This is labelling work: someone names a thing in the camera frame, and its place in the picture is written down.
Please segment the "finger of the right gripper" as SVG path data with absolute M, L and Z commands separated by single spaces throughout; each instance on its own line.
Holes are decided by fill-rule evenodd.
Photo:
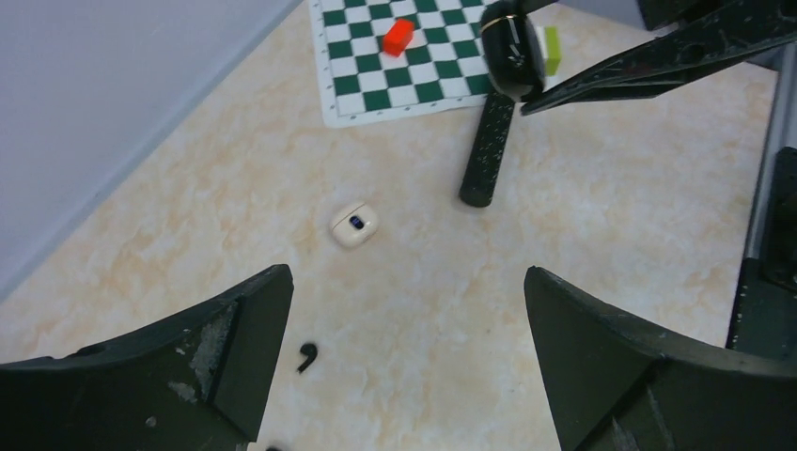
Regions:
M 568 103 L 650 99 L 796 40 L 794 1 L 730 1 L 540 94 L 524 116 Z

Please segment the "white earbud charging case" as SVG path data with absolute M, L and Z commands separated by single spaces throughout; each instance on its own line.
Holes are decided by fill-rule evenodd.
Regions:
M 380 218 L 376 210 L 366 202 L 356 201 L 332 217 L 329 229 L 338 244 L 353 248 L 372 237 L 379 225 Z

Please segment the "black earbud case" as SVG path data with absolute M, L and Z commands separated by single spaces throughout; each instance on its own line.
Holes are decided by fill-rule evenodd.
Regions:
M 531 101 L 545 88 L 545 68 L 535 26 L 522 1 L 485 7 L 479 35 L 495 90 L 516 102 Z

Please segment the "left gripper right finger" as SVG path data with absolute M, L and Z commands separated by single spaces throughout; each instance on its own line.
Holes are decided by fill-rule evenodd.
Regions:
M 564 450 L 792 450 L 792 354 L 717 347 L 541 267 L 525 306 Z

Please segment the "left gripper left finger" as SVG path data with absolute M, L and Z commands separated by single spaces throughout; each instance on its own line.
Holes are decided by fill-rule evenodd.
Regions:
M 243 450 L 257 440 L 294 290 L 274 265 L 66 357 L 1 367 L 5 450 Z

